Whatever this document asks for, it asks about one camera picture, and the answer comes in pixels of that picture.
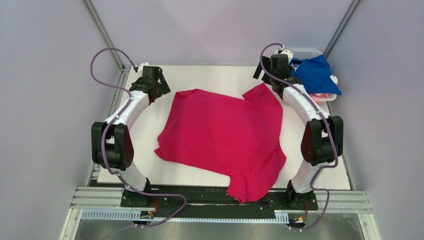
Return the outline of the magenta t shirt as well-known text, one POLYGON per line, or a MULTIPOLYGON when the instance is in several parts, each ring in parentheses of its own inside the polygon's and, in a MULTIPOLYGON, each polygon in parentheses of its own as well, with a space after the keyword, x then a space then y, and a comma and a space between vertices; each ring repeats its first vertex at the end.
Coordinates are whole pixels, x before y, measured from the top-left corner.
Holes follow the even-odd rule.
POLYGON ((263 83, 236 98, 201 89, 174 95, 155 154, 229 177, 240 204, 263 198, 286 163, 280 145, 283 108, 263 83))

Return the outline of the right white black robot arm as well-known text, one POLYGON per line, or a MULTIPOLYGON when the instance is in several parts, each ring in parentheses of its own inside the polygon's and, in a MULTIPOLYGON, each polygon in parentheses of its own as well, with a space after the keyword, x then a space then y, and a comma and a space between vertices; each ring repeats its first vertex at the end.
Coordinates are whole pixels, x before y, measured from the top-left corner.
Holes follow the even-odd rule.
POLYGON ((307 93, 302 82, 290 76, 286 54, 260 56, 253 78, 258 79, 261 72, 264 73, 262 81, 293 108, 305 126, 300 144, 303 161, 288 182, 286 191, 277 195, 275 204, 287 210, 317 210, 315 182, 324 169, 338 165, 343 153, 343 120, 323 110, 307 93))

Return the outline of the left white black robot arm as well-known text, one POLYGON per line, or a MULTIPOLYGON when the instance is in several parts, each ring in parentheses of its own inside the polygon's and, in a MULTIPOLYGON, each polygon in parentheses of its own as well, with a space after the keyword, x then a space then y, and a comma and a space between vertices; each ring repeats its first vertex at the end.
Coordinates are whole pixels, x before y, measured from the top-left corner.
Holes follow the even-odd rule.
POLYGON ((130 88, 123 89, 127 98, 122 105, 104 121, 93 123, 91 150, 93 162, 124 185, 121 206, 147 207, 153 201, 153 193, 149 179, 134 163, 130 130, 147 107, 171 90, 159 66, 143 63, 134 72, 137 79, 130 88))

